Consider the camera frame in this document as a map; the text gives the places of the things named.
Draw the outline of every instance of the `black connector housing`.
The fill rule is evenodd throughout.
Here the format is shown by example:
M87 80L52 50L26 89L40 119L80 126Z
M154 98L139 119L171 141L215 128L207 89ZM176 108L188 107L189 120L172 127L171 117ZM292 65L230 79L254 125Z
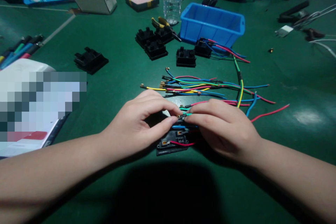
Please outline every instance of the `black connector housing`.
M147 43L147 41L155 41L156 40L156 35L154 34L154 32L149 28L146 27L146 30L139 30L138 33L135 36L135 41L137 41L137 43L142 47L145 48L145 45Z
M152 61L168 55L166 46L162 43L161 40L156 40L153 42L148 40L145 45L145 52Z
M212 46L214 45L212 42L208 42L205 38L200 38L199 40L196 41L196 44L195 44L195 55L197 56L201 56L201 57L204 57L204 58L210 58L211 57L211 48L209 48L207 45L206 45L206 42L208 43L209 46Z
M156 39L161 40L163 44L167 44L174 39L173 32L168 26L165 26L164 28L157 28L155 35Z
M179 151L186 151L189 147L182 145L175 145L169 143L170 141L175 141L181 144L188 144L189 141L185 134L181 130L170 130L166 135L164 135L158 145L156 146L156 155L161 156L165 154L170 154Z
M85 47L85 51L86 52L83 54L76 53L76 59L74 59L74 62L78 68L84 70L88 74L93 75L109 62L109 60L104 58L101 53L96 52L89 47Z
M181 47L176 52L176 66L178 67L195 67L196 57L194 50L185 50Z

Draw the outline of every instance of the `skin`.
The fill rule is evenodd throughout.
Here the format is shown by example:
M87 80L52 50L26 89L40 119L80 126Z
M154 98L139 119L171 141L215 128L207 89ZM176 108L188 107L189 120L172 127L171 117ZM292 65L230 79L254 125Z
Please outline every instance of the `skin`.
M163 110L172 116L150 128L144 120ZM323 221L336 223L335 166L261 138L241 110L221 101L197 104L190 112L185 121L199 126L214 151L253 167ZM0 223L30 220L83 179L149 147L180 114L175 104L146 90L101 133L1 160Z

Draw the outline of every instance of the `green workbench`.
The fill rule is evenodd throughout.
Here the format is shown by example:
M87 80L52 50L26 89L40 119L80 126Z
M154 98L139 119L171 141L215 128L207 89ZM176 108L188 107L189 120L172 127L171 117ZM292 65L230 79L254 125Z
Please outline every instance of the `green workbench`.
M239 64L244 84L270 84L258 94L276 101L271 105L259 100L250 118L290 103L286 110L254 123L260 135L336 164L336 60L324 48L308 44L301 32L293 31L286 38L274 33L283 26L277 22L279 14L303 1L249 0L240 4L218 0L217 6L245 16L245 34L233 46L251 61ZM166 45L168 56L151 61L134 37L139 29L151 27L151 17L163 15L162 0L159 7L140 13L125 0L117 2L111 15L78 15L31 57L57 71L80 71L73 62L74 54L90 47L110 61L95 75L87 76L86 103L70 114L56 143L102 131L126 101L143 91L141 83L159 86L161 76L167 75L165 67L176 76L218 77L237 83L232 61L197 57L196 68L176 67L177 49L193 48L176 40ZM190 2L201 0L184 0L182 9ZM307 10L312 13L335 2L310 0ZM335 22L333 12L308 27L334 35ZM179 32L180 24L174 29ZM231 99L237 95L230 90L222 92ZM188 105L206 98L168 99ZM159 157L153 146L89 178L62 202L45 223L309 222L304 212L271 183L248 168L218 157L203 142L187 151Z

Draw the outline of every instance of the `pen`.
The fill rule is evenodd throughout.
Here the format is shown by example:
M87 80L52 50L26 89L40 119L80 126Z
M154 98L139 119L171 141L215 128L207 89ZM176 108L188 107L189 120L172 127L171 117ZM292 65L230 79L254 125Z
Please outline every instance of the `pen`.
M12 64L14 61L19 59L25 52L31 48L34 44L41 42L43 40L42 35L37 35L34 38L30 39L28 44L26 44L17 54L10 54L6 60L2 63L0 69L4 69L5 67L9 66Z
M20 58L29 58L33 53L35 53L38 49L40 49L41 46L42 46L41 42L34 44Z
M14 47L14 54L17 54L22 47L25 46L25 44L28 43L29 40L31 40L31 36L27 36L26 38L22 38L21 41Z

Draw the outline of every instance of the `pliers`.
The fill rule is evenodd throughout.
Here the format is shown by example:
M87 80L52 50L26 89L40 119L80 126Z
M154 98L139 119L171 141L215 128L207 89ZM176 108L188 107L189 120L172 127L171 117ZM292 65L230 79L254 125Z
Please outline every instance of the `pliers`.
M178 41L182 41L178 35L176 34L176 32L173 30L172 27L170 27L168 21L166 19L164 19L163 17L159 17L159 22L157 22L153 17L152 17L152 25L155 28L164 28L165 26L169 27L173 33L173 37L174 39L178 40Z

